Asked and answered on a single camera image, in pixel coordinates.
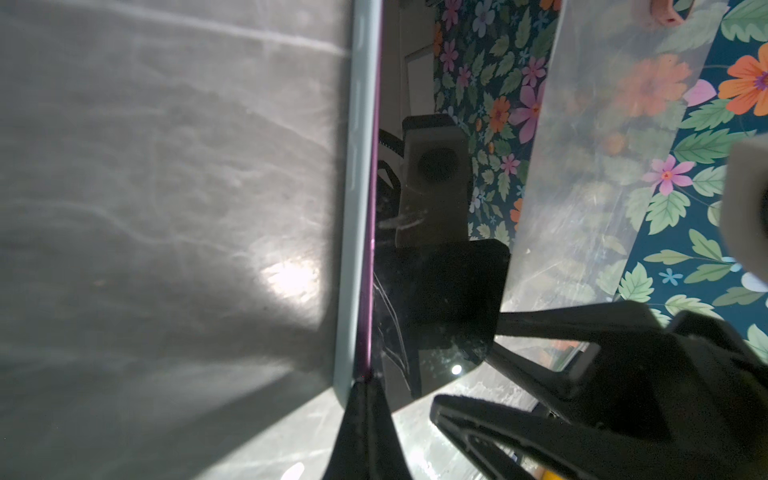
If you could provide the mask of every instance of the bright light spot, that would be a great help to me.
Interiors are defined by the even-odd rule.
[[[262,270],[272,291],[280,296],[306,302],[318,293],[317,267],[308,260],[288,260]]]
[[[283,476],[280,477],[280,480],[299,480],[299,477],[303,473],[304,473],[304,464],[302,462],[299,462],[295,464],[293,467],[288,468],[286,472],[283,473]]]

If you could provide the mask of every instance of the purple flower center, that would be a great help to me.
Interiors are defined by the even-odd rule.
[[[762,75],[755,78],[755,88],[760,91],[768,88],[768,71],[764,71]]]

